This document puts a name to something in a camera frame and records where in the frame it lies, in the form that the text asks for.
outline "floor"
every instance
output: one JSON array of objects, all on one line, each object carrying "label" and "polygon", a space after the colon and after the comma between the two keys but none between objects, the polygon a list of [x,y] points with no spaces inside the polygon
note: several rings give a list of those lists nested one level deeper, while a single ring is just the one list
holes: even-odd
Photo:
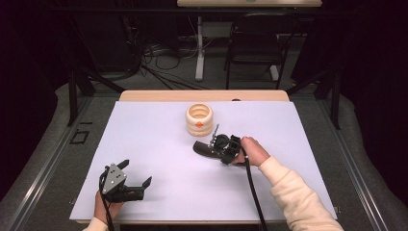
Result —
[{"label": "floor", "polygon": [[[148,68],[142,68],[138,74],[129,78],[118,78],[113,74],[105,76],[128,90],[168,90],[168,86],[185,89],[185,85],[198,89],[224,89],[225,41],[207,39],[206,43],[207,59],[202,82],[195,82],[193,78],[196,62],[193,52],[189,53],[189,58],[174,59],[160,47],[156,47],[155,58],[150,62],[146,60]],[[290,76],[301,45],[302,38],[299,38],[289,53],[281,84],[283,90],[293,85]],[[266,76],[258,66],[233,68],[234,78]],[[160,72],[153,75],[147,72],[150,69]],[[71,127],[66,127],[69,121],[67,85],[56,91],[59,106],[53,121],[27,166],[0,203],[0,230],[82,230],[86,227],[69,220],[69,214],[119,97],[98,82],[93,85],[96,88],[94,97],[83,97],[79,93],[79,117]],[[232,89],[264,87],[269,86],[238,83]],[[308,86],[291,95],[290,99],[299,111],[333,205],[338,210],[339,222],[345,230],[408,230],[406,208],[389,192],[364,151],[352,103],[341,98],[341,130],[336,130],[328,119],[329,99],[315,100],[315,88],[314,85]],[[90,131],[87,142],[72,144],[75,132],[82,130]],[[288,229],[284,223],[270,228]]]}]

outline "black cable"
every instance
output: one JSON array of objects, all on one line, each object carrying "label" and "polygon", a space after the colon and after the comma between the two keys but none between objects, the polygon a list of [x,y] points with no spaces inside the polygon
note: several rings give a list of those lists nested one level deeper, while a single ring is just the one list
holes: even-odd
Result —
[{"label": "black cable", "polygon": [[[146,72],[151,73],[155,78],[157,78],[159,81],[161,81],[163,84],[165,84],[171,90],[172,90],[172,87],[168,83],[166,83],[165,81],[168,81],[170,84],[172,84],[174,87],[176,87],[178,89],[182,89],[181,87],[185,87],[185,88],[191,89],[191,90],[200,90],[200,89],[207,90],[207,88],[196,85],[196,84],[194,84],[192,82],[189,82],[187,80],[184,80],[184,79],[182,79],[181,77],[179,77],[177,75],[173,75],[173,74],[170,74],[170,73],[165,73],[165,72],[162,72],[162,71],[159,71],[159,70],[151,69],[146,65],[142,65],[141,68],[146,70]],[[166,75],[178,78],[182,82],[166,78],[162,74],[166,74]]]},{"label": "black cable", "polygon": [[259,219],[261,221],[262,230],[263,231],[268,231],[267,224],[265,223],[264,215],[262,213],[261,205],[259,204],[258,196],[257,196],[257,194],[255,192],[254,183],[252,181],[251,167],[250,167],[250,164],[249,164],[248,155],[246,154],[245,149],[242,147],[242,145],[240,143],[235,142],[235,141],[230,141],[230,142],[233,142],[234,144],[239,146],[240,149],[242,150],[242,154],[243,154],[243,157],[244,157],[245,168],[246,168],[246,175],[248,176],[249,187],[251,188],[252,197],[254,198],[254,201],[255,201],[255,206],[256,206],[256,210],[258,211]]},{"label": "black cable", "polygon": [[180,57],[179,57],[178,54],[175,54],[175,55],[176,55],[175,58],[177,59],[177,63],[176,63],[174,66],[171,66],[171,67],[161,67],[161,66],[159,66],[159,57],[161,57],[161,56],[163,56],[163,55],[156,56],[155,66],[158,67],[158,68],[161,69],[161,70],[171,70],[171,69],[176,68],[176,67],[180,64]]},{"label": "black cable", "polygon": [[181,52],[180,52],[180,54],[179,54],[179,56],[180,56],[180,58],[181,59],[186,59],[186,58],[191,58],[191,52],[192,51],[194,51],[194,53],[192,53],[193,55],[197,52],[197,44],[194,44],[194,43],[192,43],[191,42],[191,45],[190,45],[190,48],[188,48],[188,49],[183,49],[183,50],[188,50],[185,54],[181,54]]},{"label": "black cable", "polygon": [[103,186],[105,184],[107,175],[108,175],[108,168],[105,168],[105,171],[99,177],[99,193],[101,195],[102,203],[103,203],[103,206],[105,207],[105,211],[106,211],[106,221],[108,222],[108,230],[109,231],[115,231],[114,221],[112,220],[111,213],[109,212],[109,207],[111,205],[108,206],[108,204],[106,203],[106,196],[102,193]]},{"label": "black cable", "polygon": [[[123,73],[123,74],[121,74],[119,76],[115,76],[115,77],[106,77],[106,76],[104,76],[104,78],[111,81],[111,82],[115,82],[115,81],[119,81],[119,80],[128,79],[128,78],[134,76],[135,74],[137,74],[138,72],[139,72],[139,68],[131,69],[131,70],[127,71],[126,73]],[[98,80],[93,79],[91,76],[88,76],[88,78],[91,81],[98,81]]]}]

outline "white sleeve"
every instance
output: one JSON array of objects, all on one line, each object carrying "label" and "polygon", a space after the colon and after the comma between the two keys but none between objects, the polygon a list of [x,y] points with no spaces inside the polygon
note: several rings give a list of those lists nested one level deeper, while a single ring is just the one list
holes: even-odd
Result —
[{"label": "white sleeve", "polygon": [[259,170],[272,185],[270,193],[291,230],[343,230],[296,171],[282,166],[274,157],[264,161]]},{"label": "white sleeve", "polygon": [[92,218],[90,224],[84,231],[108,231],[108,225],[98,218]]}]

